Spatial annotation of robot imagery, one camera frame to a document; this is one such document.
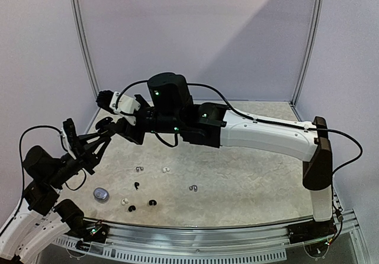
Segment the glossy black earbud charging case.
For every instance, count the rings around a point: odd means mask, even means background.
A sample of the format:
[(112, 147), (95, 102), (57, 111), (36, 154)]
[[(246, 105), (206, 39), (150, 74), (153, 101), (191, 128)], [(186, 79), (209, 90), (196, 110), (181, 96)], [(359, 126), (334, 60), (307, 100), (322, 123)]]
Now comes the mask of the glossy black earbud charging case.
[(111, 125), (112, 122), (113, 122), (112, 117), (105, 117), (105, 118), (99, 120), (95, 125), (95, 129), (96, 129), (97, 133), (102, 134), (102, 133), (106, 132), (107, 126)]

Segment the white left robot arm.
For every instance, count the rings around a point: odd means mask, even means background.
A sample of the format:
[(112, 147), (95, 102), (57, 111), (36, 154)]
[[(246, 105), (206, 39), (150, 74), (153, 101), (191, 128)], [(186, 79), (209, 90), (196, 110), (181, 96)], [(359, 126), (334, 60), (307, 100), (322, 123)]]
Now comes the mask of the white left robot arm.
[(105, 243), (109, 226), (91, 223), (71, 200), (60, 200), (59, 191), (80, 170), (94, 174), (111, 137), (86, 134), (66, 137), (67, 153), (51, 157), (41, 146), (32, 147), (22, 161), (32, 181), (23, 190), (20, 204), (1, 228), (1, 263), (28, 263), (58, 237), (69, 234), (84, 243)]

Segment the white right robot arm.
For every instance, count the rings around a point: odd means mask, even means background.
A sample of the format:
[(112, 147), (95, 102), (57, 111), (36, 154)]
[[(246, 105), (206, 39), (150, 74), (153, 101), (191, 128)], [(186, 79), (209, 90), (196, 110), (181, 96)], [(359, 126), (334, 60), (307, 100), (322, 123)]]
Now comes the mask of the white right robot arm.
[(183, 141), (209, 147), (245, 147), (294, 157), (303, 164), (303, 186), (309, 191), (312, 238), (329, 228), (332, 218), (332, 147), (326, 120), (296, 122), (263, 117), (235, 109), (229, 102), (195, 104), (191, 84), (182, 75), (165, 72), (146, 81), (152, 99), (101, 91), (97, 105), (120, 117), (119, 134), (142, 144), (146, 133), (176, 134)]

